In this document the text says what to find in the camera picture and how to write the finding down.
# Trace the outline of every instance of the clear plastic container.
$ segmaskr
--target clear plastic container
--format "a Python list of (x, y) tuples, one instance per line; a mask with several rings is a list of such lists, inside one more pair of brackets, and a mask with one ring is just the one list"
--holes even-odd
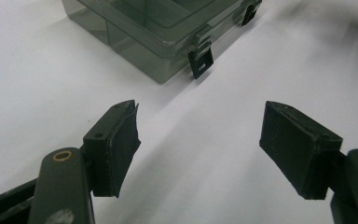
[(247, 23), (261, 0), (62, 0), (67, 15), (158, 83), (188, 63), (195, 78), (211, 44)]

